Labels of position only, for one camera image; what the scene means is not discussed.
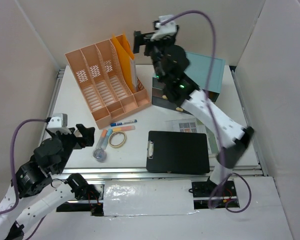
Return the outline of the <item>orange folder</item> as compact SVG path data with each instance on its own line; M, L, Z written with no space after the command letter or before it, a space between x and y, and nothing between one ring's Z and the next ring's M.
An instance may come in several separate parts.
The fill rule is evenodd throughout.
M138 91L138 78L135 56L131 50L130 43L125 33L118 36L113 34L111 41L115 47L125 83L134 94Z

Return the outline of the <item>black clipboard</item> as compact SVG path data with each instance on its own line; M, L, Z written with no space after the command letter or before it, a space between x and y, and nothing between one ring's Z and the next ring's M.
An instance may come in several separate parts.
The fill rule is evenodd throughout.
M150 173L204 175L210 172L205 133L149 131L146 170Z

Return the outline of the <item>clear document pouch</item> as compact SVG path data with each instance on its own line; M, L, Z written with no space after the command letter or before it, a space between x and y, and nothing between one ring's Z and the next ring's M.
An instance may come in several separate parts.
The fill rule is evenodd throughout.
M219 152L218 141L213 132L196 118L165 121L170 132L206 134L209 158L215 158Z

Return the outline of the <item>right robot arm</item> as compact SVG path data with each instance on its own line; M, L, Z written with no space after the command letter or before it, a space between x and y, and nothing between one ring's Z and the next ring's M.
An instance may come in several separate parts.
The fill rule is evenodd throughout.
M254 135L251 126L242 126L233 121L219 109L185 70L190 61L185 50L176 45L179 27L157 36L155 32L133 33L133 53L137 54L144 46L144 55L151 58L155 75L164 83L163 94L168 101L184 109L204 123L218 140L220 151L216 157L218 163L208 179L208 191L213 196L225 190L225 180L229 177L239 159L246 152Z

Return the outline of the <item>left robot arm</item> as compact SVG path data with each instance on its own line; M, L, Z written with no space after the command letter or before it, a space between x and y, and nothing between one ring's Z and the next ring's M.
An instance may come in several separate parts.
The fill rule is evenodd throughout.
M100 193L79 173L72 173L52 193L30 205L53 175L61 174L73 152L95 143L95 128L46 127L49 138L33 151L30 160L15 171L15 176L0 202L0 240L21 240L25 233L51 211L68 200L98 199Z

